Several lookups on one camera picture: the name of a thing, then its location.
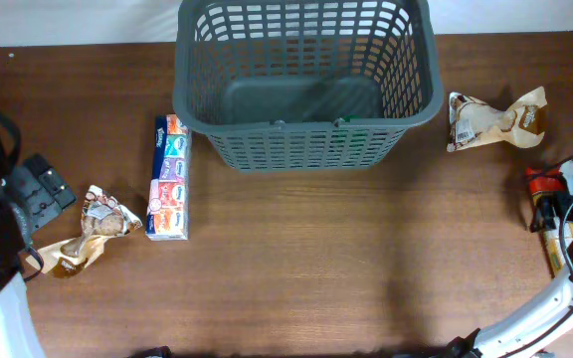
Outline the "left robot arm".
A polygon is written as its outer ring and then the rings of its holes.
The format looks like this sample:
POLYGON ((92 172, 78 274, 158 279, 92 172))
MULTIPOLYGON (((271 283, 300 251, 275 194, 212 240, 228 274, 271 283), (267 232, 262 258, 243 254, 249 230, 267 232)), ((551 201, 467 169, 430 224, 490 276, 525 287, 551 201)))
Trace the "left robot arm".
POLYGON ((29 277, 20 256, 45 261, 33 235, 77 200, 71 187, 41 155, 25 161, 18 126, 0 113, 0 357, 42 357, 27 299, 29 277))

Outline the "grey plastic shopping basket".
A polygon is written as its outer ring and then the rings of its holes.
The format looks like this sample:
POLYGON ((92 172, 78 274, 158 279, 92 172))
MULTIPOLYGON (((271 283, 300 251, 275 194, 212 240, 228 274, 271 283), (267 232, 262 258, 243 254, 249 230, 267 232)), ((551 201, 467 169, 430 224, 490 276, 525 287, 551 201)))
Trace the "grey plastic shopping basket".
POLYGON ((444 102, 426 0, 184 0, 173 108, 242 172, 367 168, 444 102), (370 130, 343 161, 341 128, 370 130))

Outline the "green lid spice jar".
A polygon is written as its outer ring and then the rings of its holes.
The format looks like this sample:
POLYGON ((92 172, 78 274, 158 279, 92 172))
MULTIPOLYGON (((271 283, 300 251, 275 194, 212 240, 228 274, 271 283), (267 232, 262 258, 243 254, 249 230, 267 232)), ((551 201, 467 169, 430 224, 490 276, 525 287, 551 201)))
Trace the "green lid spice jar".
POLYGON ((341 141, 343 161, 352 161, 367 146, 370 130, 363 127, 341 128, 338 139, 341 141))

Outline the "orange pasta packet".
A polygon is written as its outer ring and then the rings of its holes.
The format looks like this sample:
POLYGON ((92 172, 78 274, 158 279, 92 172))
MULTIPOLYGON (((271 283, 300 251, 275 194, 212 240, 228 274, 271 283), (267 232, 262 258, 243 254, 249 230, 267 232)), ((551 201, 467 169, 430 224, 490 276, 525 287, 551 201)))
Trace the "orange pasta packet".
MULTIPOLYGON (((547 173, 542 173, 541 170, 534 170, 531 168, 527 168, 525 174, 526 177, 528 178, 527 188, 531 198, 531 202, 532 202, 532 197, 530 194, 530 187, 541 188, 543 190, 551 190, 552 188, 558 188, 559 190, 567 190, 566 182, 562 178, 559 169, 552 169, 547 173)), ((561 271, 561 269, 565 264, 565 260, 561 254, 561 249, 560 249, 560 236, 559 236, 560 220, 561 219, 555 220, 555 223, 558 224, 557 229, 536 232, 539 234, 541 238, 544 252, 552 276, 556 276, 561 271)))

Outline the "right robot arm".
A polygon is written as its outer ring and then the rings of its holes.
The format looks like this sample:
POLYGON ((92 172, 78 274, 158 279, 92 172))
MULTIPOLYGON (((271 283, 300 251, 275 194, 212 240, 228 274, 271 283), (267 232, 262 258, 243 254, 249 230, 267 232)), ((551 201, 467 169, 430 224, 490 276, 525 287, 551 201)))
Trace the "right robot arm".
POLYGON ((443 357, 532 357, 573 329, 573 242, 561 244, 565 266, 531 300, 504 320, 458 337, 443 357))

